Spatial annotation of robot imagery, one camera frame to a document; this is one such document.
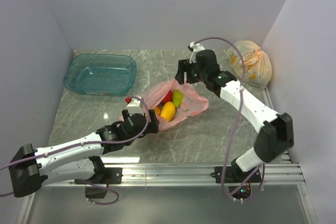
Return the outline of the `pink plastic bag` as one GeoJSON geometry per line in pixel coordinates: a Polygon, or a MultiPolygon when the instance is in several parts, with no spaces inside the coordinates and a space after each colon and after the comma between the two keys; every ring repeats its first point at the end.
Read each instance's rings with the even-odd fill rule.
{"type": "Polygon", "coordinates": [[[128,113],[146,119],[146,108],[150,119],[147,128],[158,126],[159,131],[175,127],[190,116],[198,115],[207,110],[209,101],[199,95],[191,84],[179,84],[175,79],[161,82],[146,92],[138,94],[138,99],[126,98],[125,109],[128,113]]]}

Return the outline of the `yellow fruit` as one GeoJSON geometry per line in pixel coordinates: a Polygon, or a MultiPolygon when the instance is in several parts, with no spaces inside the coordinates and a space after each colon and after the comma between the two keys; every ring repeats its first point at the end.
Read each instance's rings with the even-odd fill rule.
{"type": "Polygon", "coordinates": [[[162,107],[160,116],[163,119],[167,120],[168,122],[171,122],[171,120],[175,116],[175,113],[176,113],[176,107],[173,102],[169,101],[165,103],[164,106],[162,107]]]}

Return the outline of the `green pear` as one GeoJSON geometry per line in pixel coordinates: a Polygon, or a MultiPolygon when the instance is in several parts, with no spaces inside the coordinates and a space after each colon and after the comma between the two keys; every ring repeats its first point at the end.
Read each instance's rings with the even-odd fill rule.
{"type": "Polygon", "coordinates": [[[184,98],[184,94],[181,91],[179,90],[173,91],[172,102],[176,108],[179,108],[181,106],[183,98],[184,98]]]}

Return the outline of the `red apple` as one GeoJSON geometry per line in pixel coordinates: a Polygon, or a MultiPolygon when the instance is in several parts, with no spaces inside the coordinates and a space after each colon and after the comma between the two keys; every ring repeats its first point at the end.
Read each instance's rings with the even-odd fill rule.
{"type": "Polygon", "coordinates": [[[165,104],[167,102],[171,102],[172,101],[172,97],[173,97],[173,92],[170,90],[170,91],[168,91],[168,93],[166,94],[166,96],[162,99],[161,103],[165,104]]]}

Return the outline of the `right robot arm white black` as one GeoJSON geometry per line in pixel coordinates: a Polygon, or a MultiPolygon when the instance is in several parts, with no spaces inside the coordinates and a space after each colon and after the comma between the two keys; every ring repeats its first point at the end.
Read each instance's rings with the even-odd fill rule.
{"type": "Polygon", "coordinates": [[[236,108],[258,133],[253,147],[232,161],[231,175],[235,181],[244,181],[255,167],[273,161],[293,147],[292,117],[267,107],[242,87],[231,72],[222,71],[212,50],[197,52],[194,62],[179,60],[175,80],[179,84],[204,83],[209,91],[236,108]]]}

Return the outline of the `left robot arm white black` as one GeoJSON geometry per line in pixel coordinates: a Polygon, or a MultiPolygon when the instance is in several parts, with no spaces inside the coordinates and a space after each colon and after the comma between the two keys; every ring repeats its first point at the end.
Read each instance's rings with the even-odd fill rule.
{"type": "Polygon", "coordinates": [[[19,148],[8,167],[12,195],[16,198],[35,193],[43,186],[65,180],[100,183],[106,170],[101,155],[129,146],[137,138],[158,133],[155,112],[130,115],[123,110],[123,120],[103,126],[80,139],[50,147],[19,148]]]}

